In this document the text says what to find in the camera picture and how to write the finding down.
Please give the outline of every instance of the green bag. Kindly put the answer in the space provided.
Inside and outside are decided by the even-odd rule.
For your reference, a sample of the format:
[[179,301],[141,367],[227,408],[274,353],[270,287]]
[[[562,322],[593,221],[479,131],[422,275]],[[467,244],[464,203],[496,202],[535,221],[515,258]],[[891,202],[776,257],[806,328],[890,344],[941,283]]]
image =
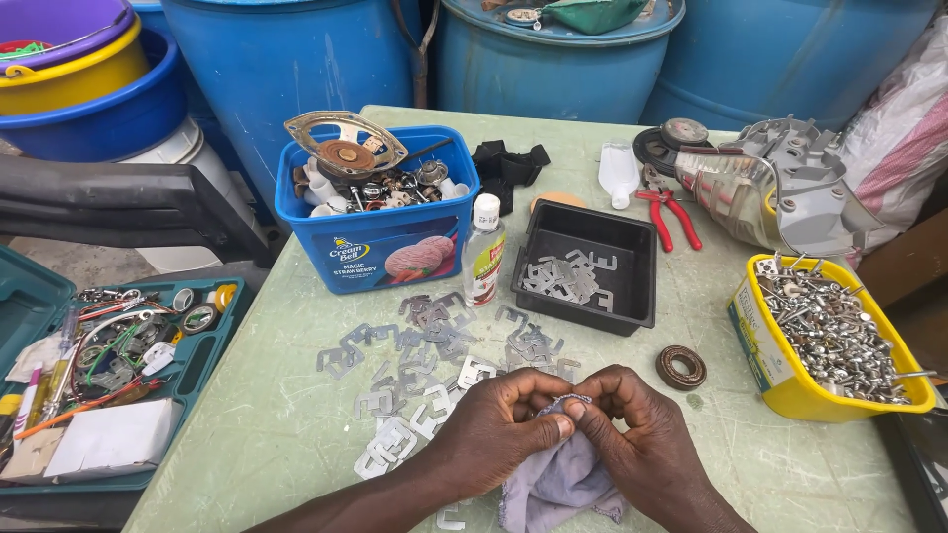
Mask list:
[[559,0],[541,8],[587,35],[601,35],[635,20],[648,0]]

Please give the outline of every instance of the purple bucket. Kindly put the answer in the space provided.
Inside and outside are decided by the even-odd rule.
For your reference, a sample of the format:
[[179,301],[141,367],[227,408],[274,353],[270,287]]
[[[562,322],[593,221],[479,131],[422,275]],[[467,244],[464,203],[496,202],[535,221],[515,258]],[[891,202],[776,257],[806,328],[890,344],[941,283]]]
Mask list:
[[41,70],[88,55],[115,41],[135,21],[125,0],[0,0],[0,44],[49,43],[41,53],[0,58],[11,65]]

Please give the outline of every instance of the bottle cap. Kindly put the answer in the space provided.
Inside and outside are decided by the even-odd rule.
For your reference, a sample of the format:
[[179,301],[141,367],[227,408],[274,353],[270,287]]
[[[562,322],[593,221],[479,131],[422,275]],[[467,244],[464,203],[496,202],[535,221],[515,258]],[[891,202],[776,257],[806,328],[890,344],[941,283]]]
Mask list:
[[20,407],[23,395],[4,395],[0,398],[0,414],[14,414]]
[[481,194],[474,200],[474,226],[478,230],[492,230],[501,217],[501,200],[493,194]]

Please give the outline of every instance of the cream bell logo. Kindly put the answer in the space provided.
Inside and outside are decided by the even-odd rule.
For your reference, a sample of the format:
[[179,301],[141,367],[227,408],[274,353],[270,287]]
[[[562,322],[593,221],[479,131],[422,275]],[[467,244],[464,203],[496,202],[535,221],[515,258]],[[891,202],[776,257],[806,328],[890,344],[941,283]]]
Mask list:
[[369,253],[369,245],[354,245],[341,237],[333,237],[333,244],[336,249],[329,252],[329,256],[337,257],[340,263],[350,263]]

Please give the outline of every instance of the gray cloth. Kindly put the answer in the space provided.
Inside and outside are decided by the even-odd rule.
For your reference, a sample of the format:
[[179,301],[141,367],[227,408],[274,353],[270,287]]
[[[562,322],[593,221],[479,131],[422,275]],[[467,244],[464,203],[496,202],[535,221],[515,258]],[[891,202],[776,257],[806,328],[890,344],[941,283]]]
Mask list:
[[[565,395],[540,411],[563,413]],[[502,485],[498,524],[510,533],[546,533],[591,508],[619,524],[626,500],[612,482],[596,449],[582,432],[527,457]]]

